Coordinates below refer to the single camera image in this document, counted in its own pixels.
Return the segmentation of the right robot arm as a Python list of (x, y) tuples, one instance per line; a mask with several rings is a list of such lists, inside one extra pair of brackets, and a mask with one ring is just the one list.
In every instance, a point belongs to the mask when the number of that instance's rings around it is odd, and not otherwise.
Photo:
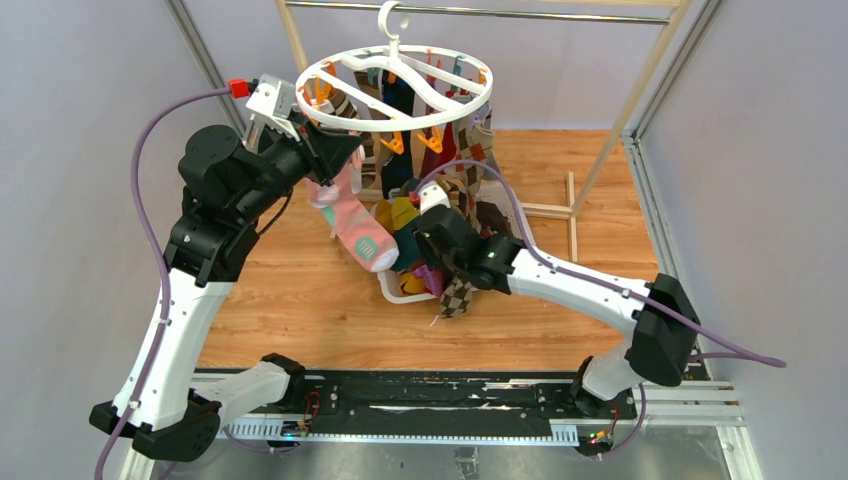
[(415, 239), (428, 261), (478, 290), (540, 298), (624, 336), (619, 346), (581, 364), (570, 390), (580, 414), (599, 415), (620, 392), (643, 382), (682, 383), (699, 322), (675, 278), (615, 277), (552, 257), (509, 235), (485, 237), (457, 211), (441, 205), (422, 213)]

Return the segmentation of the brown argyle sock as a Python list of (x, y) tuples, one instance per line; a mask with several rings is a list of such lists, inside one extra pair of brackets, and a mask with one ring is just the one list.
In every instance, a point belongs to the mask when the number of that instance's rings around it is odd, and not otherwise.
[(463, 316), (472, 303), (473, 293), (471, 282), (454, 276), (440, 296), (439, 316), (443, 319)]

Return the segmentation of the white round clip hanger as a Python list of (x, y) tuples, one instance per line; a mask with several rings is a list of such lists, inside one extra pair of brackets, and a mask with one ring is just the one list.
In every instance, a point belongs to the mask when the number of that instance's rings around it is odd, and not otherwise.
[[(387, 1), (378, 10), (377, 26), (387, 37), (385, 45), (351, 49), (328, 56), (307, 67), (295, 84), (295, 100), (305, 115), (322, 125), (357, 132), (404, 132), (441, 126), (465, 118), (485, 106), (493, 92), (494, 75), (481, 60), (468, 54), (435, 46), (408, 45), (389, 28), (389, 16), (403, 3)], [(405, 113), (379, 97), (362, 91), (332, 73), (343, 66), (351, 71), (374, 70), (409, 87), (431, 111)], [(320, 110), (321, 87), (340, 91), (348, 98), (380, 112), (376, 120), (344, 118)]]

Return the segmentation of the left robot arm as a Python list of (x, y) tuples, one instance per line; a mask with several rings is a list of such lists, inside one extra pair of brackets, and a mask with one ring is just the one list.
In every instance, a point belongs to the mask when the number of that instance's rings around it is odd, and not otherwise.
[(182, 214), (162, 255), (166, 276), (143, 349), (119, 393), (92, 409), (92, 426), (129, 439), (149, 459), (192, 462), (241, 416), (305, 404), (304, 367), (279, 354), (207, 387), (191, 381), (211, 324), (260, 240), (260, 217), (301, 180), (332, 181), (360, 146), (356, 135), (311, 123), (256, 153), (225, 125), (190, 137), (178, 164)]

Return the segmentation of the pink patterned sock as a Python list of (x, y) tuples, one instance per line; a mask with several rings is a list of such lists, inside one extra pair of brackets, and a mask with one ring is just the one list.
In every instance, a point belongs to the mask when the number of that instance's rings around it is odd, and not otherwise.
[(399, 257), (394, 237), (357, 198), (361, 189), (365, 149), (360, 146), (334, 178), (321, 186), (307, 179), (309, 203), (318, 209), (344, 248), (372, 273), (390, 269)]

